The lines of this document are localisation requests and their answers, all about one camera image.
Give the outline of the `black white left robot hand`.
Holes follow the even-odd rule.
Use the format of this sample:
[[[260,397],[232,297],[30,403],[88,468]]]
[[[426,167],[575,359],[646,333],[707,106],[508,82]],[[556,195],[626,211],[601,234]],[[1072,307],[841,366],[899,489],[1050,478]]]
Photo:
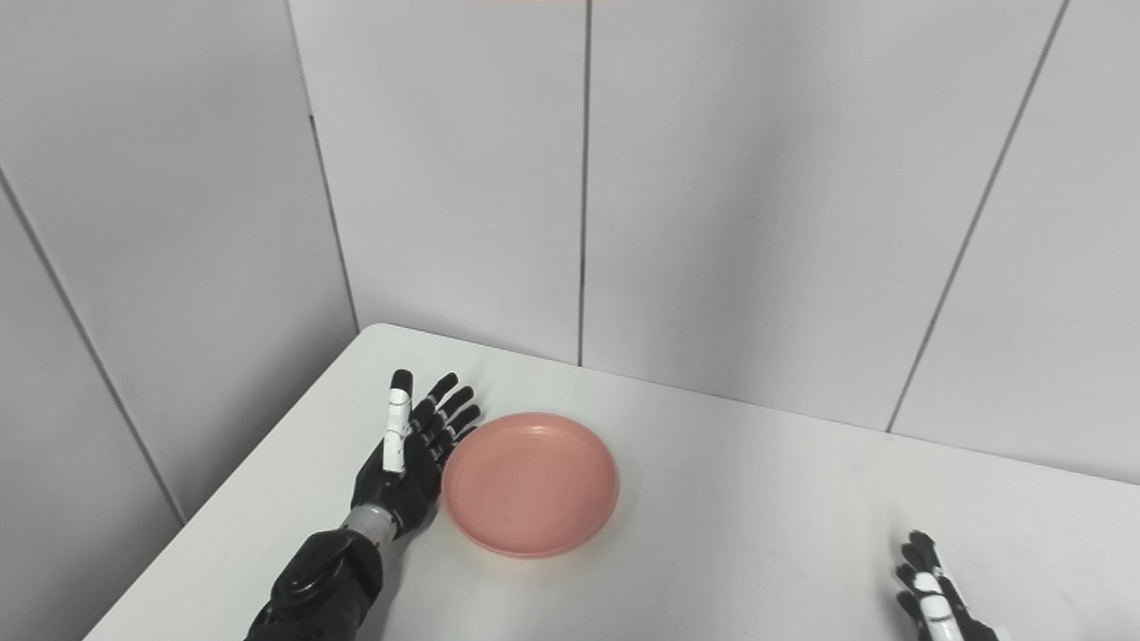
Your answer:
[[[480,415],[474,389],[461,386],[456,373],[445,374],[415,399],[412,371],[396,370],[384,433],[355,476],[343,528],[358,532],[376,547],[418,529],[443,490],[445,464],[477,429]]]

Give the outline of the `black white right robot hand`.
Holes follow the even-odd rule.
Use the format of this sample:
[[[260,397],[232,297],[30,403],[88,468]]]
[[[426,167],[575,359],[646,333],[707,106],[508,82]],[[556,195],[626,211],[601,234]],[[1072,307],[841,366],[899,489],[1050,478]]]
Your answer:
[[[907,533],[899,544],[903,563],[894,573],[903,589],[896,602],[915,625],[917,640],[1001,640],[996,628],[977,620],[940,560],[927,532]]]

